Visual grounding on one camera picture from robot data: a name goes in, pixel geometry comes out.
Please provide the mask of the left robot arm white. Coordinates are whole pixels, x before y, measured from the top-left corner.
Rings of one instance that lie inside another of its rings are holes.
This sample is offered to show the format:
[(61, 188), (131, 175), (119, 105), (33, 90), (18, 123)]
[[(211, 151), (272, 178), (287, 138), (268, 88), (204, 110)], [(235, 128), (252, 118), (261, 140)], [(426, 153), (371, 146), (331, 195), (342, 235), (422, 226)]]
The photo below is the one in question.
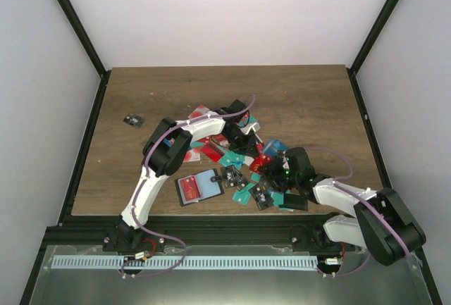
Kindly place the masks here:
[(143, 232), (149, 211), (163, 184), (176, 173), (193, 142), (232, 130), (254, 105), (237, 101), (226, 109), (207, 110), (187, 120), (164, 118), (143, 148), (140, 176), (134, 192), (119, 215), (118, 240), (128, 251), (137, 251), (144, 243)]

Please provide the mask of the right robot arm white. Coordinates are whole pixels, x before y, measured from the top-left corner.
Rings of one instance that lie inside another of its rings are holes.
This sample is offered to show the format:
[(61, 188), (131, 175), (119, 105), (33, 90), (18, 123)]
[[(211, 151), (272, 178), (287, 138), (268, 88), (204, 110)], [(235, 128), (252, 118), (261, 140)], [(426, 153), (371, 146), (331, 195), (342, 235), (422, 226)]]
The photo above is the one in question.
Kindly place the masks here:
[(282, 195), (283, 208), (306, 210), (315, 203), (340, 211), (314, 231), (318, 249), (328, 251), (343, 242), (366, 249), (389, 266), (426, 243), (423, 229), (395, 190), (354, 187), (344, 183), (345, 176), (317, 173), (302, 147), (264, 151), (262, 159), (258, 171), (268, 188)]

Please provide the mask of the black leather card holder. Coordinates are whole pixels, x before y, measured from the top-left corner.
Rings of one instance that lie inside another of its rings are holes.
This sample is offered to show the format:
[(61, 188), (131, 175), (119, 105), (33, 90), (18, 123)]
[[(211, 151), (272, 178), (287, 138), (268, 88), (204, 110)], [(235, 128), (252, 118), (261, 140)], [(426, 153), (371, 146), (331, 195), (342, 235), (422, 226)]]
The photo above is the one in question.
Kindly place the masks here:
[(208, 169), (199, 173), (194, 174), (200, 193), (201, 198), (196, 202), (192, 202), (189, 204), (184, 204), (180, 195), (180, 190), (178, 187), (178, 179), (175, 180), (175, 189), (178, 195), (179, 203), (181, 206), (188, 206), (191, 204), (196, 204), (201, 201), (205, 201), (207, 199), (211, 199), (214, 197), (218, 197), (224, 194), (224, 188), (221, 185), (221, 176), (215, 168)]

